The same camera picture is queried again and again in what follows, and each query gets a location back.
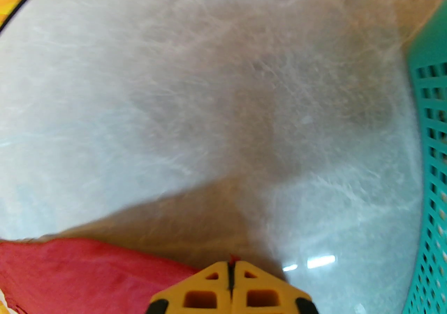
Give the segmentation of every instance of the red cloth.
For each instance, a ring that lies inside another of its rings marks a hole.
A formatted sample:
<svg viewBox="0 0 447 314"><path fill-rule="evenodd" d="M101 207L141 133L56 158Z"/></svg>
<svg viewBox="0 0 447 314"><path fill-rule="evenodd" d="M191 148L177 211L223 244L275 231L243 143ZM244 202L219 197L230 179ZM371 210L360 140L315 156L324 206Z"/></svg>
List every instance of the red cloth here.
<svg viewBox="0 0 447 314"><path fill-rule="evenodd" d="M144 314L152 295L196 272L88 239L0 243L0 289L18 313Z"/></svg>

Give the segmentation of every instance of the basket hole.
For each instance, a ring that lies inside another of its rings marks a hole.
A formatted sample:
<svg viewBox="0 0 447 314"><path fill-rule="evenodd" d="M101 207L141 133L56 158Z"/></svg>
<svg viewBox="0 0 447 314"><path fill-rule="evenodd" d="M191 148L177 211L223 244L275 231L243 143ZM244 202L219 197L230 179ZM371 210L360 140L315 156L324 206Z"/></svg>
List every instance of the basket hole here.
<svg viewBox="0 0 447 314"><path fill-rule="evenodd" d="M217 296L214 292L195 290L185 295L184 308L216 309Z"/></svg>
<svg viewBox="0 0 447 314"><path fill-rule="evenodd" d="M430 76L431 76L431 77L436 77L436 76L438 76L438 74L436 73L436 68L434 67L434 65L431 65L431 66L429 66L428 68L429 68L429 70L430 70Z"/></svg>
<svg viewBox="0 0 447 314"><path fill-rule="evenodd" d="M212 273L208 277L206 277L208 280L217 280L219 279L219 273Z"/></svg>
<svg viewBox="0 0 447 314"><path fill-rule="evenodd" d="M440 88L433 88L433 96L435 99L441 100L442 97L442 91Z"/></svg>
<svg viewBox="0 0 447 314"><path fill-rule="evenodd" d="M249 290L247 292L247 306L264 307L278 305L279 296L274 290Z"/></svg>
<svg viewBox="0 0 447 314"><path fill-rule="evenodd" d="M250 273L249 271L246 271L244 273L244 277L245 278L257 278L257 276L255 276L253 273Z"/></svg>

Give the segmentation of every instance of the basket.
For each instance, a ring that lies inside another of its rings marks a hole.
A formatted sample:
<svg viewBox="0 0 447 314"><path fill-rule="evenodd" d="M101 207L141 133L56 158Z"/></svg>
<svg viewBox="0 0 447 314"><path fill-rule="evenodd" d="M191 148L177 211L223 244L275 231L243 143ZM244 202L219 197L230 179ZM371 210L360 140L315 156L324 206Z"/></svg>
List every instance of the basket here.
<svg viewBox="0 0 447 314"><path fill-rule="evenodd" d="M404 314L447 313L447 0L408 56L424 162L420 249Z"/></svg>

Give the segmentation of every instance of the white tiled floor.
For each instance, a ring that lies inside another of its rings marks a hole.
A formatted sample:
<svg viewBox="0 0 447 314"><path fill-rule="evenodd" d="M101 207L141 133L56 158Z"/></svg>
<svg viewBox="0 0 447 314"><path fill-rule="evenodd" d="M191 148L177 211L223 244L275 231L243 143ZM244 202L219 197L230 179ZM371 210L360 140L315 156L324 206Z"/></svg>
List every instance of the white tiled floor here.
<svg viewBox="0 0 447 314"><path fill-rule="evenodd" d="M296 263L321 314L400 313L422 199L404 46L440 2L30 0L0 36L0 236Z"/></svg>

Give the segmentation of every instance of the floor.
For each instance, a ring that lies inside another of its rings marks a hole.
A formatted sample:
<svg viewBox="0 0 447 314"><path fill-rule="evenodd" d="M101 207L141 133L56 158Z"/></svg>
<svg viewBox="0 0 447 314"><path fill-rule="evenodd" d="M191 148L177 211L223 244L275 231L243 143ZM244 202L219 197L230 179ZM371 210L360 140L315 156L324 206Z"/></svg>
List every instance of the floor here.
<svg viewBox="0 0 447 314"><path fill-rule="evenodd" d="M31 0L0 37L0 237L234 253L321 314L400 313L422 201L404 50L440 2Z"/></svg>

